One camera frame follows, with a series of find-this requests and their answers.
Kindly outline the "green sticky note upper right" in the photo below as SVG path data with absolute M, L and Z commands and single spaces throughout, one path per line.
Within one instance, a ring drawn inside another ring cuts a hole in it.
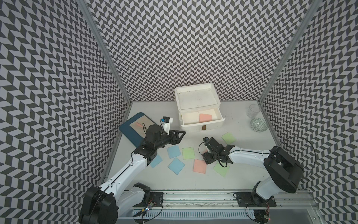
M 236 141 L 236 138 L 230 133 L 225 133 L 221 136 L 221 138 L 226 142 L 226 144 L 230 145 Z

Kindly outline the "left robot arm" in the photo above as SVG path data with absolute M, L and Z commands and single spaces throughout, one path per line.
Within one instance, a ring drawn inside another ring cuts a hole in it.
M 134 205 L 147 203 L 145 195 L 150 191 L 147 186 L 137 184 L 129 192 L 125 192 L 126 188 L 154 160 L 158 149 L 168 144 L 178 145 L 185 134 L 185 131 L 164 129 L 156 124 L 149 126 L 145 138 L 131 153 L 129 162 L 108 181 L 87 190 L 78 222 L 114 224 Z

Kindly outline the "blue sticky note upper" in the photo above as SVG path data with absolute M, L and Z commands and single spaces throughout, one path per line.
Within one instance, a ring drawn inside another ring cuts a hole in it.
M 167 153 L 170 159 L 178 157 L 181 155 L 180 152 L 180 148 L 178 145 L 172 146 L 172 147 L 168 147 L 167 148 Z

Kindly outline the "green sticky note lower right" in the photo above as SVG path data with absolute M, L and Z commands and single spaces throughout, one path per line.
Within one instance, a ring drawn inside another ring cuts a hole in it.
M 228 165 L 226 167 L 223 167 L 219 163 L 217 163 L 213 168 L 213 170 L 222 177 L 226 177 L 229 169 L 230 169 L 230 167 Z

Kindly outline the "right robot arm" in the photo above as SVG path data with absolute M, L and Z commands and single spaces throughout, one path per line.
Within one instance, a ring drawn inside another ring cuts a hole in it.
M 258 181 L 251 192 L 235 193 L 239 207 L 264 207 L 281 191 L 294 194 L 304 175 L 304 167 L 279 146 L 259 151 L 234 145 L 224 147 L 213 137 L 203 138 L 203 144 L 208 150 L 202 154 L 206 164 L 216 161 L 221 167 L 226 168 L 228 164 L 242 163 L 268 172 L 269 177 Z

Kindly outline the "green sticky note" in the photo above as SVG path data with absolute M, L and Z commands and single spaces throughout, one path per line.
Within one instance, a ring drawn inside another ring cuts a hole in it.
M 193 147 L 187 147 L 182 149 L 183 159 L 195 159 L 195 152 Z
M 228 165 L 226 167 L 223 167 L 219 163 L 217 163 L 213 168 L 213 170 L 222 177 L 226 177 L 229 169 L 230 169 L 230 167 Z
M 236 141 L 236 138 L 230 133 L 225 133 L 221 136 L 221 138 L 226 142 L 226 144 L 230 145 Z

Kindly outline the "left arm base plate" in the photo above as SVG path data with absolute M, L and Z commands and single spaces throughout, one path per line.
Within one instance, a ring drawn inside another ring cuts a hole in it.
M 137 204 L 133 204 L 131 206 L 134 208 L 144 208 L 147 206 L 152 207 L 162 207 L 163 206 L 163 199 L 164 199 L 164 192 L 146 192 L 144 194 L 144 198 L 141 202 Z

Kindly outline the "blue sticky note lower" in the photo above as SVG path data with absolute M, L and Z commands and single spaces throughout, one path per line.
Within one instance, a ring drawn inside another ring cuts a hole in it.
M 174 160 L 168 165 L 168 168 L 173 173 L 178 175 L 182 171 L 184 166 L 185 166 L 185 164 L 182 161 L 180 161 L 178 158 L 174 158 Z

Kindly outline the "dark blue tray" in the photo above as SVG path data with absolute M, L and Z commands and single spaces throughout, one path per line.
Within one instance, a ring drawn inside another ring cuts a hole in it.
M 129 118 L 125 123 L 123 123 L 119 130 L 123 133 L 123 135 L 135 146 L 140 146 L 142 138 L 139 134 L 137 134 L 131 127 L 130 124 L 134 122 L 135 119 L 140 118 L 141 116 L 144 116 L 144 113 L 137 113 L 133 117 Z

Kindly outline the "clear drinking glass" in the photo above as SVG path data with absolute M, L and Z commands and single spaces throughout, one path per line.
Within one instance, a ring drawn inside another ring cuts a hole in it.
M 247 110 L 247 117 L 250 119 L 255 118 L 260 113 L 260 107 L 256 104 L 251 104 Z

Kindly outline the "white three-drawer plastic cabinet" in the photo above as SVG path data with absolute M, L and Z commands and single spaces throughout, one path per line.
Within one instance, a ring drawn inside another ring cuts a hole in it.
M 177 87 L 174 94 L 181 115 L 216 109 L 221 105 L 212 83 Z

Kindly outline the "blue sticky note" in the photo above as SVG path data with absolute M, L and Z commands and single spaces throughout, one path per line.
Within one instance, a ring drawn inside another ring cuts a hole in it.
M 182 161 L 180 161 L 178 158 L 174 158 L 174 160 L 168 165 L 168 168 L 173 173 L 178 175 L 182 171 L 184 166 L 185 166 L 185 164 Z
M 180 148 L 178 145 L 172 146 L 172 147 L 168 147 L 167 148 L 167 153 L 170 159 L 178 157 L 181 155 L 180 152 Z
M 156 157 L 151 161 L 150 166 L 152 168 L 156 167 L 163 161 L 162 157 L 160 155 L 156 155 Z

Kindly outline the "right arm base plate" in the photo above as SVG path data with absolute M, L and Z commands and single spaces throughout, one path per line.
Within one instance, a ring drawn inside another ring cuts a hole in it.
M 252 194 L 251 192 L 235 192 L 233 194 L 234 198 L 237 200 L 239 207 L 254 207 L 254 208 L 275 208 L 277 207 L 274 197 L 269 199 L 263 199 L 258 196 L 256 193 Z

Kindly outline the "green sticky note centre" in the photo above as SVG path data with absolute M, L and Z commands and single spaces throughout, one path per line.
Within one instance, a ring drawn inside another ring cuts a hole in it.
M 183 159 L 195 159 L 195 152 L 193 147 L 187 147 L 182 149 Z

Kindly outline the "aluminium front rail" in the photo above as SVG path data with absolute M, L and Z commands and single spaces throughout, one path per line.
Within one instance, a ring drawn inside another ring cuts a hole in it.
M 200 190 L 164 190 L 163 206 L 168 209 L 266 209 L 254 207 L 239 207 L 237 200 L 230 190 L 200 191 Z M 274 209 L 316 210 L 318 205 L 312 195 L 306 191 L 295 194 L 280 192 L 274 195 L 277 207 Z

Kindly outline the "blue sticky note far left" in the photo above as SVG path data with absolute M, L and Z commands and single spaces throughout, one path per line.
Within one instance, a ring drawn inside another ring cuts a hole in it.
M 151 161 L 150 166 L 152 168 L 156 167 L 163 161 L 162 157 L 160 155 L 156 155 L 156 157 Z

